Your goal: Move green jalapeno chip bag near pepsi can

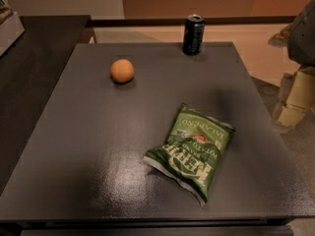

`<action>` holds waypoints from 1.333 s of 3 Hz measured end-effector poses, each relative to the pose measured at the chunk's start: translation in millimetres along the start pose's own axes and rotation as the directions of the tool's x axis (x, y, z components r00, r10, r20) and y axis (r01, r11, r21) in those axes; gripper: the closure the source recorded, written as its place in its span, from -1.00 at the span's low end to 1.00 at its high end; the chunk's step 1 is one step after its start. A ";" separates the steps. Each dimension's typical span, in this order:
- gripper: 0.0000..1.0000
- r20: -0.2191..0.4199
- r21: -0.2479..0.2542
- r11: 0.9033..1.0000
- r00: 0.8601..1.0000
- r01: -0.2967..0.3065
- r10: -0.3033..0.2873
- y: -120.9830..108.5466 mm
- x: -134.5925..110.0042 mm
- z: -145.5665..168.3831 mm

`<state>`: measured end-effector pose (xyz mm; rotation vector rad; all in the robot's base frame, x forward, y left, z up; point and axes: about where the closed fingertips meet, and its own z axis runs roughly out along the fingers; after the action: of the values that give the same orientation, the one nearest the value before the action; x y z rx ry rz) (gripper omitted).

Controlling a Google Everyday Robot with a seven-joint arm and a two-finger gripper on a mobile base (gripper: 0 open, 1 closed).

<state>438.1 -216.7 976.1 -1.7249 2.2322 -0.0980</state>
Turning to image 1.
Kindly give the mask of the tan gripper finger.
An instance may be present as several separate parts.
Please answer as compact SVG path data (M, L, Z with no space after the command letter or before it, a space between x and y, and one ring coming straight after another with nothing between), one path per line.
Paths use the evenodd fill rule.
M295 127L315 104L315 68L301 66L294 74L284 73L273 118L284 127Z

